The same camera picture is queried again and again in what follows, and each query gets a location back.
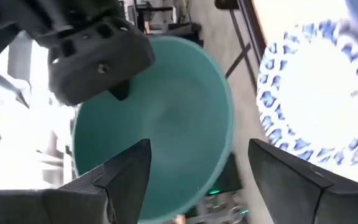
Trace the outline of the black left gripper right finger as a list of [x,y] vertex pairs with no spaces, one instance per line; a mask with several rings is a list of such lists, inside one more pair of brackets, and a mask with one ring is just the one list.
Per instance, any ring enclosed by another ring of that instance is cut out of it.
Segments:
[[259,139],[248,158],[274,224],[358,224],[358,182]]

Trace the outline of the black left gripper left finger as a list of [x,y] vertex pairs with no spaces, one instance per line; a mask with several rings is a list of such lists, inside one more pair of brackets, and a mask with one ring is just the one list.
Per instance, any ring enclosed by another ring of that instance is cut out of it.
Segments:
[[57,189],[0,190],[0,224],[137,224],[151,158],[141,139]]

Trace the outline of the teal bowl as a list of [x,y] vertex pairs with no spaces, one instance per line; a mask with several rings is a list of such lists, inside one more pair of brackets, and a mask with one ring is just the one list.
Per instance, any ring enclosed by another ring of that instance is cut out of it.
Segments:
[[187,212],[208,193],[231,152],[234,113],[223,71],[198,44],[150,39],[155,63],[131,79],[129,95],[105,91],[80,106],[73,132],[84,174],[141,139],[151,143],[150,179],[138,224]]

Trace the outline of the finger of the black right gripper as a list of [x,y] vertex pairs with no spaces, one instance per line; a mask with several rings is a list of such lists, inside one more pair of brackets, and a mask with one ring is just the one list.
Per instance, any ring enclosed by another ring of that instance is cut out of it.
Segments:
[[154,63],[149,39],[120,17],[65,37],[48,51],[49,89],[68,106],[129,82]]

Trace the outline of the blue patterned paper plate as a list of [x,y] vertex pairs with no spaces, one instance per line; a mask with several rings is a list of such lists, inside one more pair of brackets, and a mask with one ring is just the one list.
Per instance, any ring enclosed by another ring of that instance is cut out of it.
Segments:
[[358,32],[331,20],[286,30],[265,49],[256,100],[273,146],[324,167],[358,164]]

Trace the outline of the black table frame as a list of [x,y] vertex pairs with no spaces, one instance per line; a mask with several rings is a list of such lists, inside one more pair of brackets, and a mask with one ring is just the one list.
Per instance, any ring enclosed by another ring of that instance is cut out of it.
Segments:
[[237,0],[237,5],[239,6],[244,25],[246,27],[246,32],[249,37],[248,44],[245,45],[244,41],[242,40],[240,31],[237,33],[237,36],[241,45],[243,59],[246,63],[247,69],[249,70],[249,76],[253,91],[254,93],[257,93],[257,73],[252,71],[250,66],[250,60],[247,54],[249,50],[252,50],[257,65],[260,65],[264,50],[266,48],[266,43],[252,0]]

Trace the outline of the black computer tower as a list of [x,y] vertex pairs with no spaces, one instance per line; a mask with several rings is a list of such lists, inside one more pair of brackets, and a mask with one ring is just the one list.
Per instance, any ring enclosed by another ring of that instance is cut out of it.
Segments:
[[221,175],[218,177],[207,195],[217,195],[242,189],[242,182],[234,153],[230,153]]

